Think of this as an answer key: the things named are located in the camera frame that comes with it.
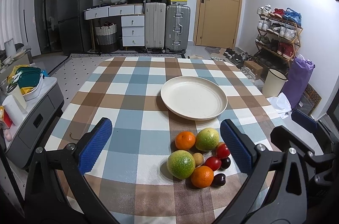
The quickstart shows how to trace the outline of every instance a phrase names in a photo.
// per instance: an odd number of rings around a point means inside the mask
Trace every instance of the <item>red tomato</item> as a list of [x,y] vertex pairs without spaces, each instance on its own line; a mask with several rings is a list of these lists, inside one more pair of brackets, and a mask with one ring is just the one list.
[[226,158],[231,154],[231,152],[229,151],[229,149],[228,149],[228,147],[226,146],[226,144],[220,145],[220,146],[216,149],[216,153],[217,153],[217,156],[218,156],[220,159],[226,159]]
[[206,160],[205,166],[208,166],[213,171],[216,171],[221,167],[221,160],[216,156],[212,156]]

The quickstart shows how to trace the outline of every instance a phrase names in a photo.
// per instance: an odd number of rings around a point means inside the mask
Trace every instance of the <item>metal screw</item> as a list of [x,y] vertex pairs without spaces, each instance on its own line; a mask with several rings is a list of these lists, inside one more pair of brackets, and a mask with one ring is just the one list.
[[75,148],[75,144],[74,143],[69,143],[67,146],[66,146],[66,149],[68,150],[73,150]]
[[263,144],[258,144],[257,145],[257,150],[264,151],[265,149],[266,149],[266,147]]
[[290,154],[296,154],[296,153],[297,153],[297,151],[296,151],[296,149],[295,149],[295,148],[293,148],[293,147],[290,147],[290,148],[289,148],[289,153],[290,153]]
[[42,151],[43,151],[43,148],[42,148],[42,147],[38,147],[38,148],[35,150],[36,153],[41,153]]

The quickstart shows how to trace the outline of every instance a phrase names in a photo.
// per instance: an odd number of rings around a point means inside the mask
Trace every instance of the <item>suitcase handle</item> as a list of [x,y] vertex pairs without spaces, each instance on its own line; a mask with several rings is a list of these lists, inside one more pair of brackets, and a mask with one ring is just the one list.
[[178,26],[180,27],[180,33],[178,33],[178,35],[182,34],[182,25],[178,24]]

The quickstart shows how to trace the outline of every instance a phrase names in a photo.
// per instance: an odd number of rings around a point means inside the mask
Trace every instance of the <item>blue sneaker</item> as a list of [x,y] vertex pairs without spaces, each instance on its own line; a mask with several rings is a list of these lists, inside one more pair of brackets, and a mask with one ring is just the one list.
[[298,26],[301,27],[301,14],[297,13],[291,8],[287,8],[287,10],[284,11],[284,15],[282,16],[282,18],[288,21],[295,22]]

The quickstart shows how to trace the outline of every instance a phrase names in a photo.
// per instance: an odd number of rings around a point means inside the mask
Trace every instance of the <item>blue gripper pad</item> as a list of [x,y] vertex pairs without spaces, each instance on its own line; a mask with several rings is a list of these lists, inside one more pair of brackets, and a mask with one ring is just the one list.
[[309,133],[313,134],[318,131],[318,123],[299,110],[292,112],[291,119],[299,126],[306,129]]
[[222,121],[220,134],[240,171],[247,174],[252,173],[252,168],[257,160],[257,152],[250,138],[242,134],[231,120]]
[[112,134],[112,122],[107,118],[101,118],[91,132],[84,134],[77,148],[80,149],[78,155],[78,168],[81,175],[92,170],[101,151]]

